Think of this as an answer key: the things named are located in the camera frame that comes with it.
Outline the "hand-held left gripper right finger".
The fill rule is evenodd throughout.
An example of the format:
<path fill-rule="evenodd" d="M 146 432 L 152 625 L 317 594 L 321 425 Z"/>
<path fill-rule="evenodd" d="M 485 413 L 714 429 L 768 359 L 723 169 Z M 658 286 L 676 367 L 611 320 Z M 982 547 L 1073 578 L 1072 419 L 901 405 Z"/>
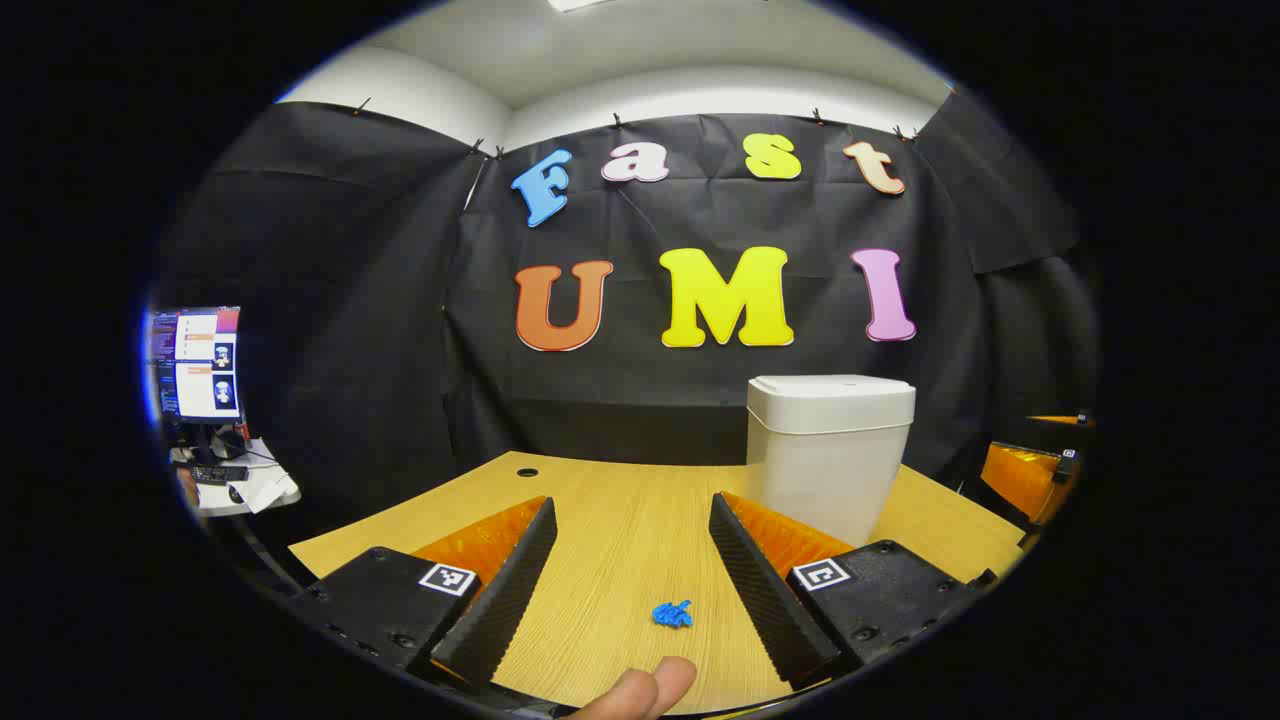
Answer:
<path fill-rule="evenodd" d="M 973 605 L 997 574 L 968 582 L 905 544 L 850 550 L 728 492 L 708 530 L 777 675 L 795 691 L 876 664 Z"/>

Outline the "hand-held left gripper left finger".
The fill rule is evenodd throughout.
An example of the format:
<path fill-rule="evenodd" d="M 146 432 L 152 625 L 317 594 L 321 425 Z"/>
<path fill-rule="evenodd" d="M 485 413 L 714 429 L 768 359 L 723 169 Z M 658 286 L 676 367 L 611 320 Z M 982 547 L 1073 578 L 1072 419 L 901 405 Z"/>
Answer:
<path fill-rule="evenodd" d="M 291 611 L 384 667 L 481 691 L 557 537 L 553 498 L 535 496 L 412 553 L 372 546 L 294 594 Z"/>

